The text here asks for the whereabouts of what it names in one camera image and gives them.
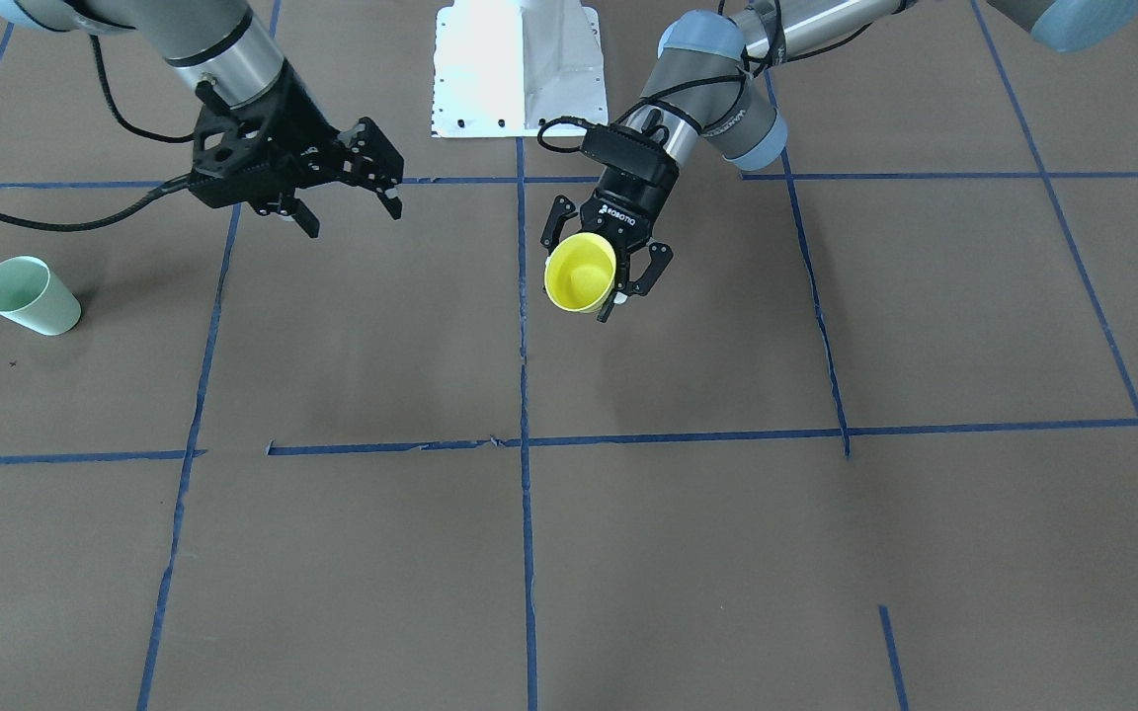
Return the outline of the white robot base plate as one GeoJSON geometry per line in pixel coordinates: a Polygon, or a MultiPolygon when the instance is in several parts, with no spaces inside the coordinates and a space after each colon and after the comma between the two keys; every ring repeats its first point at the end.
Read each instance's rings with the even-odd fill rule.
{"type": "Polygon", "coordinates": [[[434,23],[430,135],[578,137],[607,124],[597,10],[579,1],[454,1],[434,23]]]}

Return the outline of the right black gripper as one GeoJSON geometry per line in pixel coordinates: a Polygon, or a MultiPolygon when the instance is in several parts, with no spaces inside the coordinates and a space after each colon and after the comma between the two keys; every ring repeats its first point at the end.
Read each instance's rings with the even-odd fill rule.
{"type": "Polygon", "coordinates": [[[277,215],[318,239],[321,222],[294,190],[324,185],[343,171],[345,185],[376,195],[391,220],[405,158],[371,117],[340,133],[329,124],[298,73],[284,69],[257,99],[230,107],[215,81],[200,81],[203,111],[193,130],[193,170],[187,189],[209,207],[250,202],[258,215],[277,215]]]}

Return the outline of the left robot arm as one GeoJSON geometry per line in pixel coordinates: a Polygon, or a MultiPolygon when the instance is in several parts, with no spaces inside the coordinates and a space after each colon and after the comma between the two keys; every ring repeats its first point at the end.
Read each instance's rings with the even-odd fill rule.
{"type": "Polygon", "coordinates": [[[549,300],[607,321],[618,303],[648,295],[673,261],[654,228],[692,149],[708,141],[744,172],[784,152],[786,122],[756,78],[909,9],[908,1],[750,1],[735,14],[691,10],[665,28],[644,89],[617,118],[544,122],[582,127],[575,152],[603,170],[586,201],[558,197],[549,210],[541,233],[549,300]]]}

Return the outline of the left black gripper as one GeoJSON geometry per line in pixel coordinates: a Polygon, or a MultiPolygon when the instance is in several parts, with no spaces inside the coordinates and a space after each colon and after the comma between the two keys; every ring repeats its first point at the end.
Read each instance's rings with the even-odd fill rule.
{"type": "MultiPolygon", "coordinates": [[[[650,240],[655,220],[663,210],[679,176],[681,167],[677,163],[661,163],[655,172],[655,182],[627,168],[605,165],[591,197],[583,202],[579,210],[583,233],[604,237],[617,251],[617,263],[607,288],[605,300],[597,311],[600,323],[607,323],[610,319],[619,296],[646,296],[673,262],[674,253],[668,243],[650,240]],[[630,257],[646,246],[648,266],[640,276],[632,278],[630,257]]],[[[556,249],[563,239],[564,225],[577,215],[577,202],[564,195],[556,195],[543,222],[541,246],[556,249]]]]}

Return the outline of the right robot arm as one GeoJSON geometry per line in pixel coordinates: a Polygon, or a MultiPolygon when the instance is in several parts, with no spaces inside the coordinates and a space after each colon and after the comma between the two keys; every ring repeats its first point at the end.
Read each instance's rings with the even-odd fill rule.
{"type": "Polygon", "coordinates": [[[245,1],[0,1],[0,17],[91,38],[139,32],[193,90],[203,104],[193,166],[150,190],[135,210],[185,190],[211,208],[247,202],[315,238],[320,222],[297,191],[340,182],[371,191],[399,220],[401,152],[373,118],[331,125],[245,1]]]}

